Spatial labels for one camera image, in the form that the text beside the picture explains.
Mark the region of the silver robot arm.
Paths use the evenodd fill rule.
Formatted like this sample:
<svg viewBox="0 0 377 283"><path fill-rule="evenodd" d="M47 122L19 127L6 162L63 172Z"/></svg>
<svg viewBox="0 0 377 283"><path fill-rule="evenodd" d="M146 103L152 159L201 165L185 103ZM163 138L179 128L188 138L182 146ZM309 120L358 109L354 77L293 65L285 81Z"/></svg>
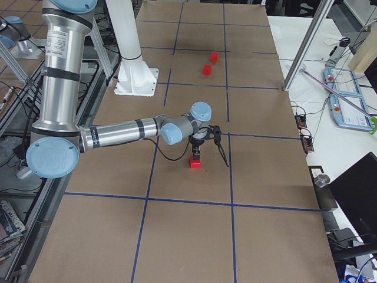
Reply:
<svg viewBox="0 0 377 283"><path fill-rule="evenodd" d="M211 120L211 107L196 102L178 118L159 115L107 126L80 127L76 122L77 94L85 37L94 29L96 1L44 1L42 17L48 25L41 112L32 125L26 153L30 170L56 179L70 174L80 154L161 136L173 145L185 137L202 137Z"/></svg>
<svg viewBox="0 0 377 283"><path fill-rule="evenodd" d="M45 40L34 38L20 17L1 18L1 43L17 59L37 60L44 52Z"/></svg>

